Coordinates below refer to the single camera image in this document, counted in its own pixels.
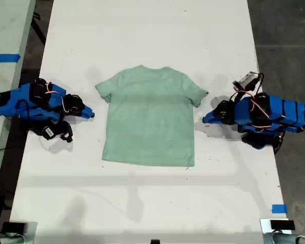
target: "light green t-shirt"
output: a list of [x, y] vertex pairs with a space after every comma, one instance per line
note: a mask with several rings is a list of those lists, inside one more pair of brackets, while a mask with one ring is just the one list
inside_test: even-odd
[[194, 166], [193, 106], [208, 92], [169, 67], [126, 69], [96, 85], [110, 103], [103, 160]]

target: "white table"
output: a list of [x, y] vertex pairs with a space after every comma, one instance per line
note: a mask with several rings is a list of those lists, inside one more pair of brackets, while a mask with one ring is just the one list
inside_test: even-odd
[[55, 0], [41, 77], [96, 113], [71, 118], [74, 141], [29, 134], [11, 220], [38, 222], [36, 243], [263, 243], [260, 218], [282, 204], [270, 147], [195, 131], [195, 167], [101, 160], [108, 104], [94, 85], [129, 67], [170, 66], [210, 94], [257, 71], [246, 0]]
[[[0, 64], [0, 92], [18, 87], [35, 0], [0, 0], [0, 54], [19, 53], [18, 63]], [[0, 116], [0, 149], [5, 148], [10, 121]], [[4, 156], [0, 151], [0, 166]]]

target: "concrete floor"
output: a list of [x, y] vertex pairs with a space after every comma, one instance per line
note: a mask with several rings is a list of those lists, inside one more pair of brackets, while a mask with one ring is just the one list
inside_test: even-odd
[[[37, 2], [36, 12], [41, 14], [38, 23], [44, 33], [47, 33], [52, 3], [52, 0]], [[248, 0], [248, 4], [259, 70], [265, 74], [263, 90], [305, 103], [305, 0]], [[31, 29], [21, 82], [25, 77], [38, 75], [43, 50]], [[287, 133], [276, 154], [276, 162], [288, 217], [295, 221], [296, 233], [305, 235], [305, 133]], [[16, 164], [6, 167], [11, 169]], [[6, 187], [13, 191], [17, 179], [18, 175]]]

